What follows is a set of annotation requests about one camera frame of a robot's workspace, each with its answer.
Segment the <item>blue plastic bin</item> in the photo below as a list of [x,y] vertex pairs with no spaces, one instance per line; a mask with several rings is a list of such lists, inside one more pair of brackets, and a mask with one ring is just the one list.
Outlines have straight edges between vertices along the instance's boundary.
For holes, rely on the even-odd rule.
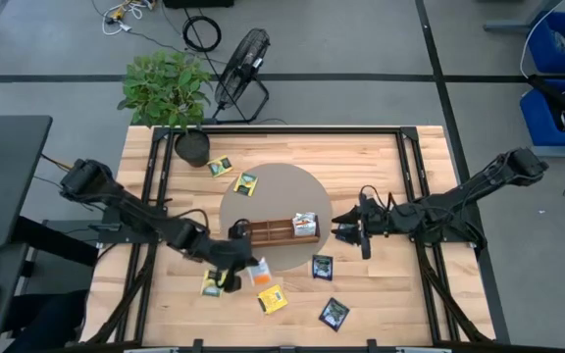
[[[565,92],[565,79],[549,79],[546,82]],[[536,146],[565,146],[565,132],[555,126],[544,96],[533,89],[520,101],[531,140]]]
[[555,44],[551,30],[565,34],[565,13],[552,13],[534,30],[529,48],[542,73],[565,74],[565,52]]

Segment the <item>gray floor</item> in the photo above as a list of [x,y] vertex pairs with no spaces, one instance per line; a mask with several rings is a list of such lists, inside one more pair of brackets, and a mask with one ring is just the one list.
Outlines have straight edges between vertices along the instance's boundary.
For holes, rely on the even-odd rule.
[[[100,9],[118,3],[96,0]],[[412,0],[236,0],[230,9],[205,9],[223,29],[211,57],[226,60],[252,27],[272,37],[262,73],[416,74],[432,68]],[[445,75],[518,75],[524,35],[483,32],[486,20],[526,15],[530,1],[425,0]],[[160,11],[131,21],[133,30],[183,48]],[[168,10],[180,28],[183,12]],[[0,75],[122,74],[132,56],[157,46],[142,38],[101,32],[89,1],[10,0],[0,17]],[[529,54],[526,70],[534,71]],[[271,99],[260,120],[291,124],[443,125],[434,83],[396,81],[268,81]],[[520,83],[451,83],[448,93],[470,172],[498,153],[531,145],[519,107],[529,87]],[[240,100],[246,114],[261,92]],[[95,158],[119,165],[128,112],[115,109],[121,86],[111,82],[0,83],[0,114],[54,117],[45,153],[73,162]],[[224,112],[235,119],[237,112]],[[513,343],[565,347],[565,159],[548,159],[544,180],[506,188],[480,203],[504,315]],[[41,162],[38,176],[62,173]],[[36,180],[24,215],[36,220],[96,220]],[[51,260],[43,266],[60,266]],[[86,273],[79,273],[83,282]],[[59,290],[67,285],[59,282]],[[33,284],[47,290],[48,284]]]

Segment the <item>wooden table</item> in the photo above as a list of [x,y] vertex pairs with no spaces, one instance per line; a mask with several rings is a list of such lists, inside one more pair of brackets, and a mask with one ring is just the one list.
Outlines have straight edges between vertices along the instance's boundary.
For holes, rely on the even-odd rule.
[[[419,126],[418,132],[431,192],[447,191],[455,186],[456,179],[442,127]],[[118,182],[134,195],[140,195],[142,190],[151,133],[146,127],[138,126],[128,131]],[[194,169],[178,156],[172,157],[168,197],[173,201],[168,206],[170,215],[191,208],[204,209],[214,237],[227,236],[227,230],[219,226],[224,192],[241,171],[264,163],[289,163],[311,173],[329,193],[334,215],[352,208],[364,184],[374,185],[383,198],[391,191],[397,202],[406,200],[395,138],[384,134],[210,137],[211,157],[228,155],[234,170],[211,178],[208,169]],[[412,151],[407,153],[409,161],[413,161]],[[160,171],[162,153],[158,158],[156,165]],[[155,174],[152,195],[158,187],[159,175]],[[414,188],[419,196],[417,183]],[[441,246],[454,298],[479,330],[493,337],[474,251],[465,243]],[[97,265],[82,340],[97,332],[121,299],[129,252],[130,245],[119,245]],[[282,286],[289,304],[266,316],[257,304],[256,293],[268,285],[252,287],[243,272],[244,287],[239,292],[225,293],[222,298],[202,297],[199,294],[202,275],[209,266],[186,261],[161,245],[143,345],[191,346],[195,338],[204,339],[206,346],[227,347],[365,346],[369,338],[375,338],[382,346],[431,344],[417,257],[413,244],[405,236],[375,236],[370,260],[361,259],[359,247],[333,236],[320,253],[334,256],[334,280],[311,278],[308,263],[273,273],[272,284]],[[318,320],[331,297],[351,309],[339,332]],[[436,305],[442,337],[447,339],[444,311],[437,296]],[[132,337],[133,312],[130,310],[127,338]]]

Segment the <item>green leaves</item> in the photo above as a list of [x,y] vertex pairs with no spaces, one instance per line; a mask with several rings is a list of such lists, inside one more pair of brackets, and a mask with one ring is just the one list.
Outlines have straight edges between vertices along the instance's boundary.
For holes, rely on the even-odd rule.
[[200,92],[202,83],[210,86],[209,80],[210,75],[199,69],[191,55],[159,51],[149,57],[135,57],[124,79],[126,98],[117,109],[133,109],[135,124],[182,128],[197,125],[204,120],[203,101],[211,103]]

